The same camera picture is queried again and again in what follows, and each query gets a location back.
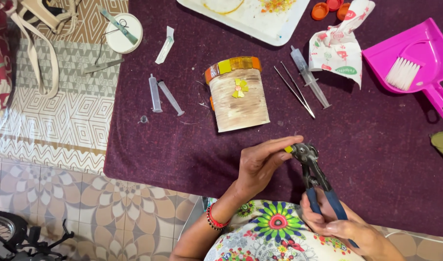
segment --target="hand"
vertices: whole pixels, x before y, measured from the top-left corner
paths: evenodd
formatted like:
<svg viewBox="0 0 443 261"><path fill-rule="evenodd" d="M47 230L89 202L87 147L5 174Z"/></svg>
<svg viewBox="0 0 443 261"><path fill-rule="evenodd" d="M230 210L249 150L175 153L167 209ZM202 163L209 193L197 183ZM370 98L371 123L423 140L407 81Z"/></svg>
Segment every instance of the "hand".
<svg viewBox="0 0 443 261"><path fill-rule="evenodd" d="M243 149L239 163L239 177L235 184L238 195L250 200L263 191L270 182L273 172L284 161L292 158L292 154L285 152L284 148L303 140L302 136L291 136Z"/></svg>
<svg viewBox="0 0 443 261"><path fill-rule="evenodd" d="M338 220L324 191L320 188L315 188L315 191L317 192L318 204L323 215L314 213L311 210L310 201L306 193L302 194L302 200L300 200L303 212L302 219L315 233L339 238L353 252L364 256L367 260L405 260L403 255L387 238L349 209L343 202L341 204L349 220ZM348 239L353 240L359 248L351 246Z"/></svg>

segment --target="floral blouse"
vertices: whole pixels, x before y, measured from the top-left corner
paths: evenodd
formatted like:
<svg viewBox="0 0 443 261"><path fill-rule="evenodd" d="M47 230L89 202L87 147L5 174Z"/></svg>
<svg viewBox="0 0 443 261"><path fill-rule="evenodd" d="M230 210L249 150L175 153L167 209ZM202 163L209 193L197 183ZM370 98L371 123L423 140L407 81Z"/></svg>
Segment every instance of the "floral blouse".
<svg viewBox="0 0 443 261"><path fill-rule="evenodd" d="M205 261L364 261L340 240L315 234L300 206L252 200L242 205Z"/></svg>

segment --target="metal spring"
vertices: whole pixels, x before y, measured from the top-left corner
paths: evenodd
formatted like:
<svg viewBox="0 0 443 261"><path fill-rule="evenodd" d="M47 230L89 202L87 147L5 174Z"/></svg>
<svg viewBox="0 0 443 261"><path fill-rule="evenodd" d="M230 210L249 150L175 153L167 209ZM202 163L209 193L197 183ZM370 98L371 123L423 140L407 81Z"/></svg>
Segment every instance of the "metal spring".
<svg viewBox="0 0 443 261"><path fill-rule="evenodd" d="M319 186L320 185L320 181L317 180L317 177L314 176L310 176L309 177L309 181L312 183L312 185L314 186Z"/></svg>

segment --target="person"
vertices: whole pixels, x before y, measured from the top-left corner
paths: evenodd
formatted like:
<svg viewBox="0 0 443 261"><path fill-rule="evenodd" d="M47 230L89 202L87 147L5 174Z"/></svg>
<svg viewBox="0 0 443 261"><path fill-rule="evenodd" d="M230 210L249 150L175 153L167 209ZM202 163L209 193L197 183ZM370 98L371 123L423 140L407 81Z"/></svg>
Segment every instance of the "person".
<svg viewBox="0 0 443 261"><path fill-rule="evenodd" d="M404 261L389 240L344 203L349 220L337 220L320 189L316 191L322 215L313 213L305 193L300 206L250 200L292 158L284 148L303 139L285 137L242 150L238 179L221 198L211 199L206 214L181 235L170 260Z"/></svg>

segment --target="red beaded bracelet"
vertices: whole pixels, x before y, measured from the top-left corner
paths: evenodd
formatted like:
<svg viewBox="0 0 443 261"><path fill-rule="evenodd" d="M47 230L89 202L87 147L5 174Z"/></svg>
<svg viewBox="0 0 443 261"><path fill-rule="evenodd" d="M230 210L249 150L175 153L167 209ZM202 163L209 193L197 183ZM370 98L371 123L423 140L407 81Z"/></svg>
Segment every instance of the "red beaded bracelet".
<svg viewBox="0 0 443 261"><path fill-rule="evenodd" d="M212 227L213 229L222 230L224 227L226 227L229 224L231 219L229 219L228 222L226 222L225 224L221 224L221 223L217 222L216 220L214 220L214 218L212 217L212 211L211 211L212 206L214 204L212 204L210 207L207 208L207 221L208 221L210 227Z"/></svg>

